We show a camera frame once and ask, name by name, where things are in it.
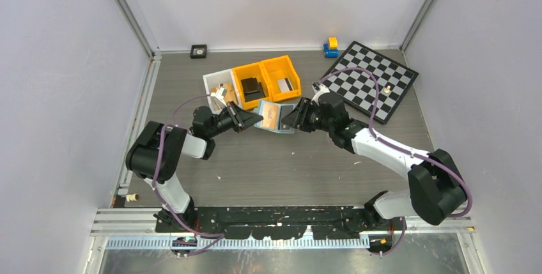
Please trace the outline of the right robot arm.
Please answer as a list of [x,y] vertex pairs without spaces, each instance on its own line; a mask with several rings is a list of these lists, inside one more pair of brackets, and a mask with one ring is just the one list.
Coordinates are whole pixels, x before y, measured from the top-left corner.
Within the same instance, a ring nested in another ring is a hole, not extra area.
[[365,203],[365,221],[372,229],[382,229],[390,219],[414,215],[439,225],[448,217],[461,216],[458,208],[472,202],[448,152],[427,152],[387,139],[367,123],[351,118],[335,93],[316,100],[302,98],[281,121],[303,132],[322,130],[337,147],[370,158],[407,181],[407,190],[383,191]]

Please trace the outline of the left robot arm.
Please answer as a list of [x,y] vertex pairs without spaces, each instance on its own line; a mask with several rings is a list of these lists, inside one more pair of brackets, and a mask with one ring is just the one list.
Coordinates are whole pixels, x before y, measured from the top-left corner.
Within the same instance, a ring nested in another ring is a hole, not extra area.
[[214,137],[228,130],[240,133],[262,120],[229,102],[218,114],[207,106],[196,108],[189,129],[150,121],[128,150],[125,166],[157,193],[162,207],[173,213],[171,223],[181,232],[190,231],[196,215],[193,198],[176,175],[180,157],[207,160],[215,149]]

